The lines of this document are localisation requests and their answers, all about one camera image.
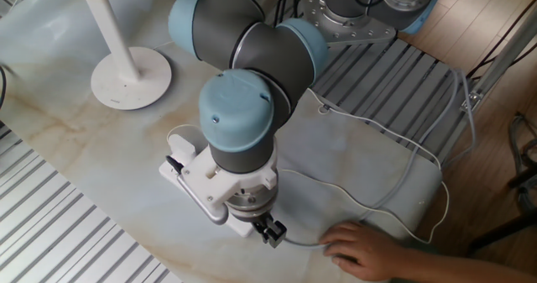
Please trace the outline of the person's right hand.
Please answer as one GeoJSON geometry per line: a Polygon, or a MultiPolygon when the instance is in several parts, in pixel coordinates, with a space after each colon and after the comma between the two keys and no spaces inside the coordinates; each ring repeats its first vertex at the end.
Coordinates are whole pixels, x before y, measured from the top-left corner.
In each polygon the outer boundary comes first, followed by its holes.
{"type": "Polygon", "coordinates": [[[400,277],[406,249],[386,233],[356,222],[338,223],[319,239],[324,255],[344,272],[366,281],[400,277]]]}

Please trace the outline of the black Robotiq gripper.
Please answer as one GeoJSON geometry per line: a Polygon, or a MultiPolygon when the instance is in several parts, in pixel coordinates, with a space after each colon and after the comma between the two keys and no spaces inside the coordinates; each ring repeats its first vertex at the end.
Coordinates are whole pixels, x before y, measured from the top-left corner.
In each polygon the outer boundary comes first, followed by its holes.
{"type": "Polygon", "coordinates": [[[262,236],[263,241],[276,249],[285,239],[287,228],[280,221],[274,221],[271,216],[262,221],[271,212],[271,207],[258,209],[232,208],[232,215],[236,219],[245,223],[252,223],[254,229],[262,236]]]}

